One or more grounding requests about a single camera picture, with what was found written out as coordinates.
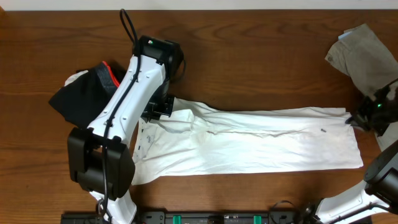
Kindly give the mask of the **white printed t-shirt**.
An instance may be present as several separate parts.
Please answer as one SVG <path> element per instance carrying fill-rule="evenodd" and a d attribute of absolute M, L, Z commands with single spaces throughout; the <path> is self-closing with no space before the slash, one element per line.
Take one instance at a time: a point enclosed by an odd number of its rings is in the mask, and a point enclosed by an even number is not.
<path fill-rule="evenodd" d="M 227 112 L 175 99 L 172 114 L 139 121 L 133 184 L 162 176 L 357 169 L 344 108 Z"/>

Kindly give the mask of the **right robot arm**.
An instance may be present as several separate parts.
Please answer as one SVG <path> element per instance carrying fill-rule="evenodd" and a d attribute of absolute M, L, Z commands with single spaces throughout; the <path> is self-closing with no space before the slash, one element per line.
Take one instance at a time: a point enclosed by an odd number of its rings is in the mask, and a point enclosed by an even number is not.
<path fill-rule="evenodd" d="M 375 92 L 375 99 L 366 97 L 347 123 L 355 121 L 382 136 L 397 121 L 397 101 L 389 99 L 391 92 L 391 86 L 386 85 Z M 302 222 L 371 223 L 371 216 L 377 213 L 397 214 L 397 142 L 372 161 L 360 183 L 308 207 Z"/>

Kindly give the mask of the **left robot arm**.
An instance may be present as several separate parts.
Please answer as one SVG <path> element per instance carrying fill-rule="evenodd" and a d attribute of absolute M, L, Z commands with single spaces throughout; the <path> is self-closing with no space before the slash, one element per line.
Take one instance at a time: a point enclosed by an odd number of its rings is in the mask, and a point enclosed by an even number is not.
<path fill-rule="evenodd" d="M 170 116 L 169 81 L 185 64 L 180 44 L 143 35 L 128 70 L 103 111 L 67 139 L 70 177 L 97 201 L 95 213 L 64 213 L 62 223 L 132 223 L 135 163 L 129 146 L 141 118 Z"/>

